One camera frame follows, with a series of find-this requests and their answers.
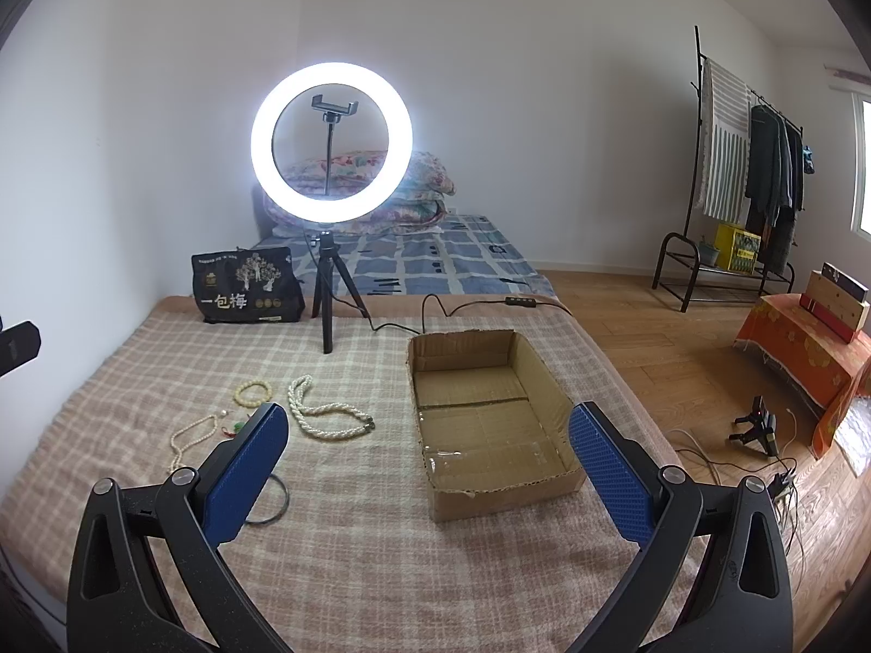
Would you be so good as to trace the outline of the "red cord jade pendant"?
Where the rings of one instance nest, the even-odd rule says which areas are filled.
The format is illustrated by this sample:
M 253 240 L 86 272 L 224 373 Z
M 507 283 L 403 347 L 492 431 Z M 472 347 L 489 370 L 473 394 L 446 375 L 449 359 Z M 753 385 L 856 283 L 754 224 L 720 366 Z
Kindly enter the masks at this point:
M 226 438 L 233 439 L 236 438 L 239 433 L 245 429 L 245 426 L 248 424 L 248 418 L 244 418 L 243 420 L 236 420 L 230 426 L 223 426 L 222 433 Z

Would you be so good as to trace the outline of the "small black tripod on floor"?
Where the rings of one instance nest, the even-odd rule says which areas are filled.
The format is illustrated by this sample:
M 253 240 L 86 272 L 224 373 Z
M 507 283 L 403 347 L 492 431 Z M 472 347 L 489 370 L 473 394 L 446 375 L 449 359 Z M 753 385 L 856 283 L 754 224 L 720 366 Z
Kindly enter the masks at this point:
M 728 436 L 730 441 L 739 442 L 741 445 L 757 442 L 768 457 L 780 455 L 780 447 L 776 441 L 776 416 L 769 410 L 762 395 L 753 398 L 749 414 L 734 420 L 734 426 L 740 424 L 746 424 L 749 428 L 744 432 L 732 432 Z

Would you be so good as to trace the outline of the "orange floral cloth table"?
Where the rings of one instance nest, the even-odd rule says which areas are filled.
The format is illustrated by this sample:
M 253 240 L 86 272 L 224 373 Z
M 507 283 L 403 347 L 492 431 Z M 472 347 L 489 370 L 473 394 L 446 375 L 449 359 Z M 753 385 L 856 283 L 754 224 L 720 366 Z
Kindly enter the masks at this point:
M 846 342 L 807 311 L 798 293 L 757 299 L 738 330 L 737 348 L 756 347 L 784 370 L 821 411 L 811 451 L 821 458 L 855 398 L 869 397 L 869 336 L 859 330 Z

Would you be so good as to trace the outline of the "black snack bag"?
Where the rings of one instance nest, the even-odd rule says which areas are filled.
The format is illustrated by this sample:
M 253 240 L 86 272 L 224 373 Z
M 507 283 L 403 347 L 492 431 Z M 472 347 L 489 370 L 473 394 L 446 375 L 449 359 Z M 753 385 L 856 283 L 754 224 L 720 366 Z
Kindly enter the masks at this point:
M 193 255 L 192 293 L 205 323 L 296 323 L 305 301 L 288 248 Z

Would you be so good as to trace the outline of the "open cardboard box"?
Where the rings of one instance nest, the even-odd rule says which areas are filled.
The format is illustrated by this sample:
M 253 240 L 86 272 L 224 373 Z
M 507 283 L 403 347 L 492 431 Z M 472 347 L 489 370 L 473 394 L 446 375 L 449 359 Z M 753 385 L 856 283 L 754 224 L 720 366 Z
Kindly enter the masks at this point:
M 521 333 L 413 337 L 407 367 L 434 522 L 533 506 L 583 484 L 567 436 L 573 400 Z

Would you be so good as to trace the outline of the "black tripod stand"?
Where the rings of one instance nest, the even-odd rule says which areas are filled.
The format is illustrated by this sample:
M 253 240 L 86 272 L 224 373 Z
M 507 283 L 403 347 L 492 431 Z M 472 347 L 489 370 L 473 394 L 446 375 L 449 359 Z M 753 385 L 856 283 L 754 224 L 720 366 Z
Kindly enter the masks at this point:
M 363 318 L 369 318 L 369 311 L 363 298 L 348 271 L 347 264 L 341 258 L 340 246 L 330 231 L 320 231 L 316 239 L 317 260 L 315 295 L 313 295 L 313 307 L 311 316 L 319 318 L 322 326 L 322 351 L 330 354 L 334 351 L 334 277 L 338 277 L 341 283 L 350 292 L 351 307 Z

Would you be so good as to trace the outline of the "yellow crate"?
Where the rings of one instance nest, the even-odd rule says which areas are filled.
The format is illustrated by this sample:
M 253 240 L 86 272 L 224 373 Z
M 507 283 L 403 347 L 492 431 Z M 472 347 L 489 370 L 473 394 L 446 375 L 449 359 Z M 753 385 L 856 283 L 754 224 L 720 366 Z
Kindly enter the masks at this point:
M 762 238 L 734 224 L 720 223 L 715 236 L 716 267 L 728 273 L 755 271 Z

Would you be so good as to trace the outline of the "black clothes rack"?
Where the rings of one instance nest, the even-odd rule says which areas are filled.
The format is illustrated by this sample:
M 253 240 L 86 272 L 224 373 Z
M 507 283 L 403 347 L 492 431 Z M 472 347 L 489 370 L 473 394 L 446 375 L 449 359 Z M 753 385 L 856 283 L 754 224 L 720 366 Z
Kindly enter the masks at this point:
M 694 165 L 684 226 L 661 241 L 653 286 L 678 301 L 729 304 L 791 292 L 790 252 L 815 172 L 803 128 L 703 50 L 695 52 Z

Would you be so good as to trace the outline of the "striped white towel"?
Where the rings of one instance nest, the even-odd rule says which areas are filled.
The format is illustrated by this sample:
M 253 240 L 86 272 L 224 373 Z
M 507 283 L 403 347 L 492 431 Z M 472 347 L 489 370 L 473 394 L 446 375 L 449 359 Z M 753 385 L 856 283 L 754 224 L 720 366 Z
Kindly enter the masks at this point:
M 750 162 L 750 89 L 711 58 L 701 78 L 701 134 L 695 208 L 741 226 Z

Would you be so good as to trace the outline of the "black phone holder clamp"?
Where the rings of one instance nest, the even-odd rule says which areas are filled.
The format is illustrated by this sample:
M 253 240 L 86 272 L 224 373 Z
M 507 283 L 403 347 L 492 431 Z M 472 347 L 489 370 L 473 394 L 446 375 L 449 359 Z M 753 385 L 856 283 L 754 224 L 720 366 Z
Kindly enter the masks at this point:
M 330 176 L 332 175 L 332 146 L 334 146 L 335 127 L 340 124 L 346 116 L 357 114 L 359 102 L 353 100 L 347 104 L 329 103 L 323 99 L 322 95 L 315 95 L 311 98 L 311 107 L 314 110 L 319 110 L 322 114 L 322 121 L 326 124 L 326 145 L 325 145 L 325 181 L 323 181 L 323 195 L 328 196 L 330 193 Z

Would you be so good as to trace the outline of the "window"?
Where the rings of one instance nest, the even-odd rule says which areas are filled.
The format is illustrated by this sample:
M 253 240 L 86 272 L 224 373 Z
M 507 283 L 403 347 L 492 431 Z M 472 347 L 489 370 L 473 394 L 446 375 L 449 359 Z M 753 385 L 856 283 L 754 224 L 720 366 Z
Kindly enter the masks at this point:
M 869 214 L 869 96 L 853 93 L 853 122 L 855 123 L 855 189 L 853 189 L 852 230 L 865 241 L 871 237 L 871 214 Z

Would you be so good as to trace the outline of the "blue patterned bed sheet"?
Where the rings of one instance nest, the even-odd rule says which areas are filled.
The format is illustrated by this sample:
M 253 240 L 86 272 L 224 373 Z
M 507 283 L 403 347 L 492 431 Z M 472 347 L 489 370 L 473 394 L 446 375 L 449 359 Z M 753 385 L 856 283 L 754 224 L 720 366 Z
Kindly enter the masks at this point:
M 449 214 L 424 230 L 334 237 L 365 297 L 555 295 L 549 280 L 482 215 Z

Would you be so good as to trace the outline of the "dark hanging clothes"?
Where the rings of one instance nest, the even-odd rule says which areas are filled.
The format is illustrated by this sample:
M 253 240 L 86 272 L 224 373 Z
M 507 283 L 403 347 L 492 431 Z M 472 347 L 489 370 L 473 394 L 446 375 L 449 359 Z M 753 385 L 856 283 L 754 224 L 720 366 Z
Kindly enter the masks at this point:
M 759 261 L 771 272 L 786 269 L 805 196 L 803 139 L 767 104 L 751 108 L 746 230 L 760 236 Z

